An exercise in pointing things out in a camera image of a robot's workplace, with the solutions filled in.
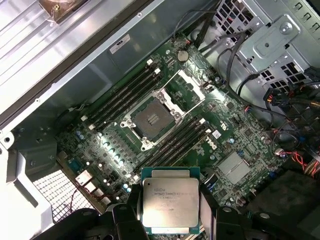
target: motherboard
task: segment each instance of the motherboard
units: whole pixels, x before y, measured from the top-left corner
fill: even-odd
[[[188,40],[169,40],[56,136],[59,161],[101,211],[160,166],[200,167],[219,204],[241,207],[283,163],[245,107]]]

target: chipset heatsink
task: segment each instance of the chipset heatsink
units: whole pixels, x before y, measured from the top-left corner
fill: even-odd
[[[218,168],[232,184],[237,184],[247,173],[250,172],[248,165],[236,152],[229,155],[222,163],[220,163]]]

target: cpu socket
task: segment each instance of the cpu socket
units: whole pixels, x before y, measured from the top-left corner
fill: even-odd
[[[200,101],[184,112],[177,104],[172,102],[171,97],[166,92],[165,86],[175,77],[182,78],[191,87]],[[141,151],[147,151],[158,145],[165,139],[176,126],[182,123],[182,119],[199,106],[204,100],[198,83],[183,70],[177,71],[160,89],[155,90],[131,109],[120,123],[121,128],[130,128],[131,131],[141,141]]]

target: metal bracket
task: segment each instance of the metal bracket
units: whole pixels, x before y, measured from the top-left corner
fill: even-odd
[[[284,15],[273,25],[261,27],[249,37],[239,50],[256,71],[260,72],[268,68],[287,50],[290,43],[300,32],[299,27],[289,16]]]

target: mesh grille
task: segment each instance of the mesh grille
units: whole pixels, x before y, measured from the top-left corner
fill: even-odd
[[[217,23],[226,34],[241,32],[253,19],[251,12],[238,0],[226,0],[215,15]]]
[[[33,184],[51,204],[54,223],[71,213],[71,197],[77,188],[61,170],[40,178]],[[94,207],[80,191],[76,191],[73,196],[72,211],[83,208],[93,209]]]

